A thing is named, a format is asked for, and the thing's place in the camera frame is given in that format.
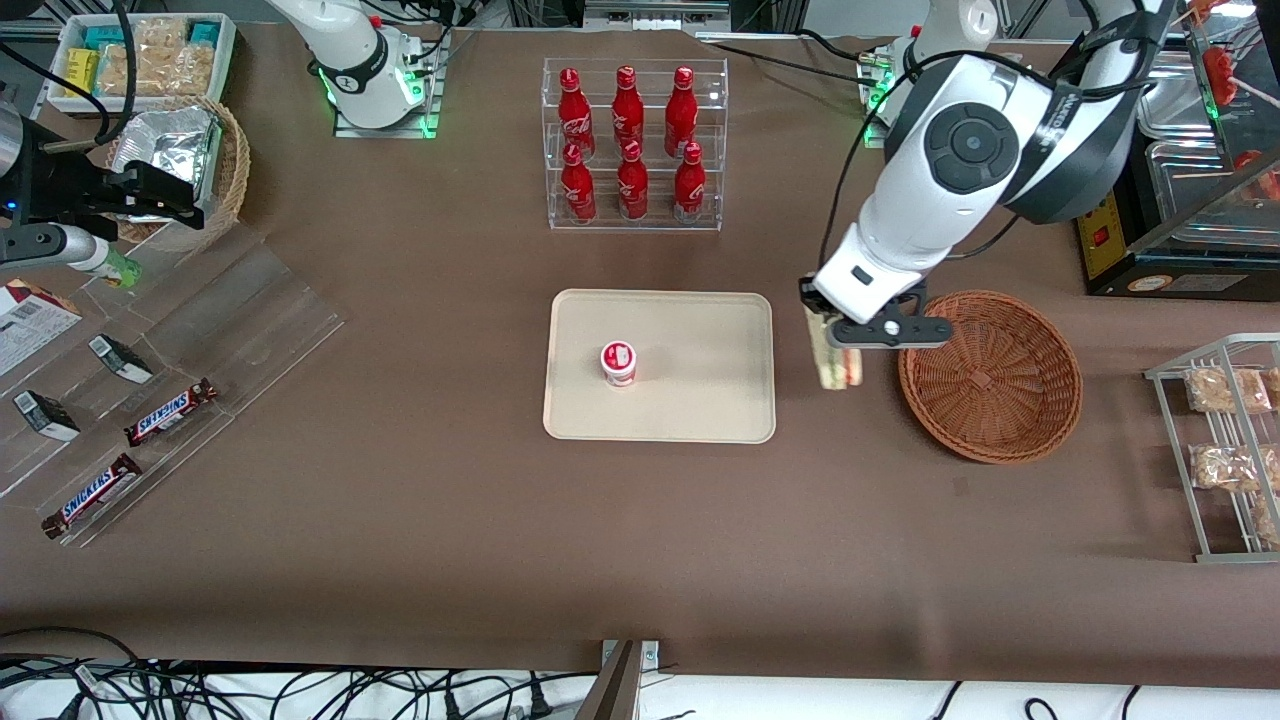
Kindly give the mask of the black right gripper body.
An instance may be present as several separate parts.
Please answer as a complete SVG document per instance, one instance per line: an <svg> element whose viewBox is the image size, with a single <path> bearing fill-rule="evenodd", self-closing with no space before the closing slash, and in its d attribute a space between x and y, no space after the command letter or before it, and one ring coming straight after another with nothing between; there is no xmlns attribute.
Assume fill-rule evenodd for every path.
<svg viewBox="0 0 1280 720"><path fill-rule="evenodd" d="M3 141L1 214L6 222L77 222L97 217L101 168L82 154L49 155Z"/></svg>

